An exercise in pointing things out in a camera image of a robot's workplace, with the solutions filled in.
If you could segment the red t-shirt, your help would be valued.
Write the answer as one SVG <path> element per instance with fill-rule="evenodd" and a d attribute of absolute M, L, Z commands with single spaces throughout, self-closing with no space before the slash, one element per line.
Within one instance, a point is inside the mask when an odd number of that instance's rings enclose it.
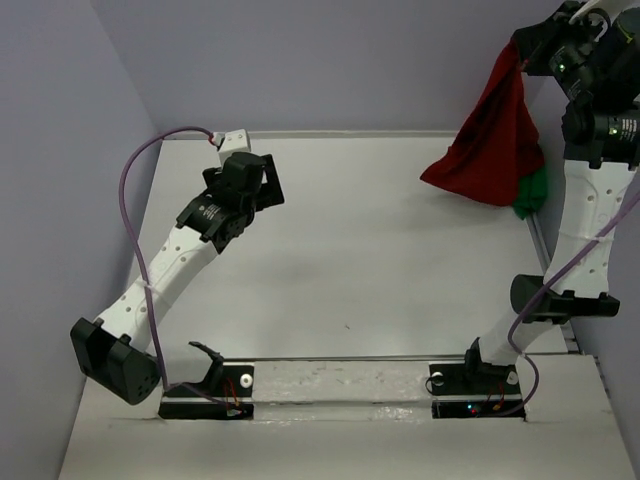
<path fill-rule="evenodd" d="M 445 155 L 420 180 L 470 200 L 515 204 L 521 181 L 545 166 L 539 133 L 525 102 L 519 50 L 511 40 Z"/>

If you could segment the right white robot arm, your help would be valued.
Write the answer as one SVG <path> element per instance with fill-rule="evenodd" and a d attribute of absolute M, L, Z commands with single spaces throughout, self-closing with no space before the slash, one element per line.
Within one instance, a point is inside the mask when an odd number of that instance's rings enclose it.
<path fill-rule="evenodd" d="M 513 279 L 517 318 L 500 321 L 466 351 L 460 379 L 473 392 L 514 378 L 517 358 L 555 326 L 618 313 L 608 261 L 639 171 L 638 6 L 565 1 L 513 38 L 523 72 L 553 78 L 568 100 L 561 124 L 564 205 L 545 274 Z"/>

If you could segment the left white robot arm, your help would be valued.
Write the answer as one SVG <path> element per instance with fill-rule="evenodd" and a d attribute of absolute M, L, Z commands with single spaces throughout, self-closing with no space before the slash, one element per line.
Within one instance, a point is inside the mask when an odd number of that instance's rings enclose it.
<path fill-rule="evenodd" d="M 81 372 L 129 405 L 143 402 L 166 372 L 158 326 L 196 276 L 253 223 L 284 203 L 270 154 L 232 154 L 204 170 L 206 188 L 130 287 L 94 320 L 79 319 L 70 337 Z"/>

